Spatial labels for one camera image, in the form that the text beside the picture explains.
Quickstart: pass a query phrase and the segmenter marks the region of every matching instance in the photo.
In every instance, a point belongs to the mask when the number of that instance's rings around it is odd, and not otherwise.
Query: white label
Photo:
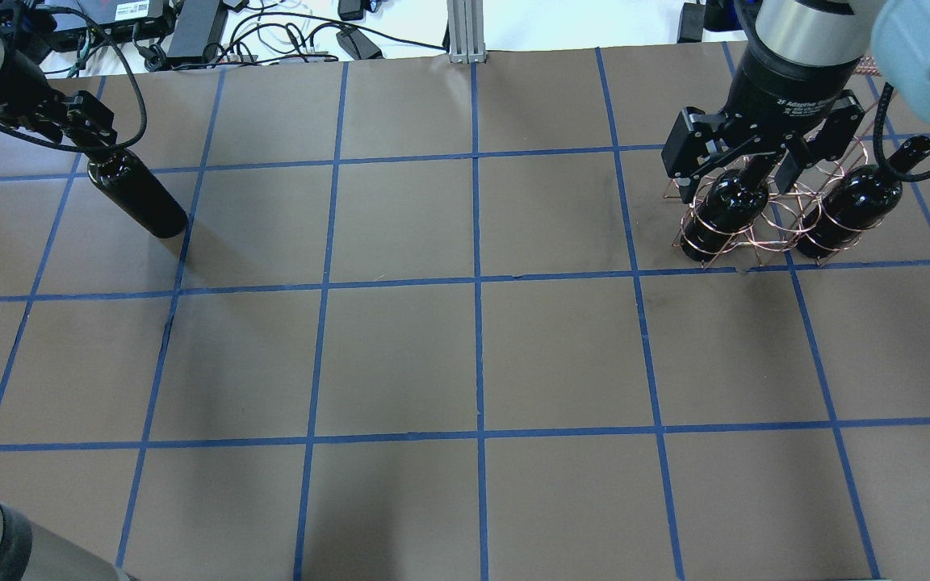
[[[114,21],[126,21],[126,19],[143,19],[149,15],[149,0],[140,2],[125,2],[117,5],[117,14],[114,15]]]

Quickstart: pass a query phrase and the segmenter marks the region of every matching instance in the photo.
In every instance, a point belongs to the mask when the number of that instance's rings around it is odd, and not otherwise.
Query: grid table
[[[0,499],[147,581],[930,579],[930,181],[823,268],[669,247],[741,49],[144,76],[162,243],[0,137]]]

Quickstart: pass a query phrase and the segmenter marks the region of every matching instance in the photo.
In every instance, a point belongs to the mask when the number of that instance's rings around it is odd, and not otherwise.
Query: barcode label
[[[149,15],[149,3],[147,0],[140,2],[126,2],[117,5],[117,14],[114,15],[115,21],[124,21],[125,19],[143,19]]]

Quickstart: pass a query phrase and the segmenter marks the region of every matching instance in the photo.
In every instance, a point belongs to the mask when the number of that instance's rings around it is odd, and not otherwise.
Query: white floor
[[[307,15],[338,18],[338,0],[277,0],[274,10],[303,12]],[[251,6],[273,4],[273,0],[251,0]],[[623,45],[672,44],[677,37],[677,23],[684,0],[596,0],[569,2],[562,0],[487,0],[484,2],[484,34],[487,48],[492,51],[552,51],[561,48],[622,47]],[[251,10],[228,16],[223,41],[228,43],[230,32]],[[289,22],[288,16],[271,16],[262,22]],[[307,33],[320,21],[297,18],[292,22]],[[375,14],[368,14],[362,26],[381,32],[418,40],[427,44],[440,44],[446,28],[447,9],[444,0],[387,0]],[[280,47],[280,39],[270,31],[263,31],[268,43]],[[336,43],[332,28],[318,32],[315,48],[329,51],[340,60],[350,56]],[[427,56],[429,48],[392,43],[378,36],[370,36],[383,49],[385,58]],[[742,40],[744,34],[706,32],[705,40]],[[256,38],[247,44],[262,56],[273,56]],[[143,73],[141,58],[133,47],[125,47],[125,55],[136,73]],[[43,70],[63,69],[73,63],[73,53],[52,54],[42,62]],[[83,74],[122,73],[117,56],[101,51]]]

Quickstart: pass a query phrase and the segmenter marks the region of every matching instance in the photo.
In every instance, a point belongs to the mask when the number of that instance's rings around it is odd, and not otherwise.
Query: metal frame
[[[487,62],[483,40],[483,0],[447,0],[450,62]]]

